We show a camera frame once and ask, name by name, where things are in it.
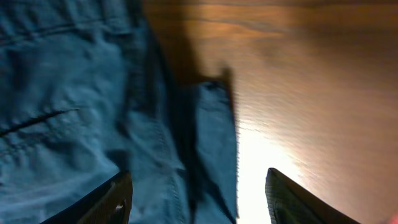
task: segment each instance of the wooden surface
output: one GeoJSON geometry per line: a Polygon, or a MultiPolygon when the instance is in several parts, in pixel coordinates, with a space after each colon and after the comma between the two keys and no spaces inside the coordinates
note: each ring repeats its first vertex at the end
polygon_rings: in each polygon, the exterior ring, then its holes
{"type": "Polygon", "coordinates": [[[233,89],[239,223],[276,167],[361,223],[398,211],[398,2],[146,0],[181,83],[233,89]]]}

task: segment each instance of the blue fabric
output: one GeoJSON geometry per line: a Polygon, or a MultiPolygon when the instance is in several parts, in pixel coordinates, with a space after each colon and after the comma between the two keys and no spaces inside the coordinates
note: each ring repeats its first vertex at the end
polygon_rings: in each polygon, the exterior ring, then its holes
{"type": "Polygon", "coordinates": [[[225,88],[177,86],[137,1],[0,1],[0,223],[39,223],[119,170],[130,223],[234,223],[225,88]]]}

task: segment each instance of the folded fabric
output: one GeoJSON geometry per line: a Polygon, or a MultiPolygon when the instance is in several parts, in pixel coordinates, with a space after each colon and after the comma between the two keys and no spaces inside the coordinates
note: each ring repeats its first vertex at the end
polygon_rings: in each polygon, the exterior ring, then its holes
{"type": "Polygon", "coordinates": [[[119,170],[130,223],[235,223],[225,88],[177,86],[137,1],[0,1],[0,223],[39,223],[119,170]]]}

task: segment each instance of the blue cloth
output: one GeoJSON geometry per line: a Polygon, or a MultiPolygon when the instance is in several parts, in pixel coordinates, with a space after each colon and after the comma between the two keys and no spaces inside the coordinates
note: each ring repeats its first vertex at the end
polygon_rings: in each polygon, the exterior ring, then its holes
{"type": "Polygon", "coordinates": [[[234,223],[217,82],[182,88],[137,1],[0,1],[0,223],[39,223],[119,170],[130,223],[234,223]]]}

